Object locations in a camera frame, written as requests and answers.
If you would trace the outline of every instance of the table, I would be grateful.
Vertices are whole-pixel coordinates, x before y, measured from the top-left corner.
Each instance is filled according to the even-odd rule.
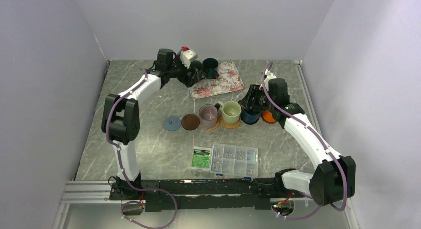
[[[227,129],[222,125],[211,131],[200,126],[193,131],[182,127],[174,132],[163,129],[162,122],[170,115],[182,118],[188,113],[197,114],[204,104],[238,101],[245,96],[250,84],[260,84],[267,60],[231,61],[235,62],[245,84],[242,91],[193,100],[189,90],[172,79],[139,106],[140,131],[135,146],[142,179],[221,178],[189,170],[193,145],[212,147],[213,143],[257,147],[261,159],[258,177],[273,177],[275,172],[291,167],[303,172],[314,171],[304,150],[279,124],[259,120],[255,125],[242,123],[236,129]],[[104,100],[109,93],[118,94],[137,82],[143,75],[139,67],[148,68],[152,63],[153,60],[110,62],[75,180],[106,180],[117,174],[114,151],[101,131]],[[297,102],[314,124],[305,86],[294,61],[274,61],[271,71],[286,80],[291,102]]]

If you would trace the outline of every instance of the green mug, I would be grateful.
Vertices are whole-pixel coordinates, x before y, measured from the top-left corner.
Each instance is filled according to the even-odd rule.
[[[225,123],[229,125],[234,125],[238,122],[241,115],[241,106],[236,101],[229,101],[223,103],[221,101],[218,102],[222,109],[222,118]]]

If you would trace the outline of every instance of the flower pattern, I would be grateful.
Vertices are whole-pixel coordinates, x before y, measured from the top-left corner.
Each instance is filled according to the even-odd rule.
[[[204,79],[190,90],[193,99],[220,95],[244,89],[244,83],[234,62],[220,63],[218,66],[219,77],[217,79]]]

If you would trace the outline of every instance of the gray mug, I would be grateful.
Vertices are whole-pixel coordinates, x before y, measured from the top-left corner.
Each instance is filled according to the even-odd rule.
[[[218,122],[218,109],[213,105],[203,105],[199,109],[199,121],[205,128],[212,128]]]

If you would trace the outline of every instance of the gray wall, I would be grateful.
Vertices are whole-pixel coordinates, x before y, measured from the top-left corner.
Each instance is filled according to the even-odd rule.
[[[421,0],[335,0],[304,57],[324,136],[357,164],[362,228],[421,225]]]
[[[333,0],[76,0],[107,59],[302,59]]]
[[[74,0],[0,0],[0,227],[50,228],[106,66]]]

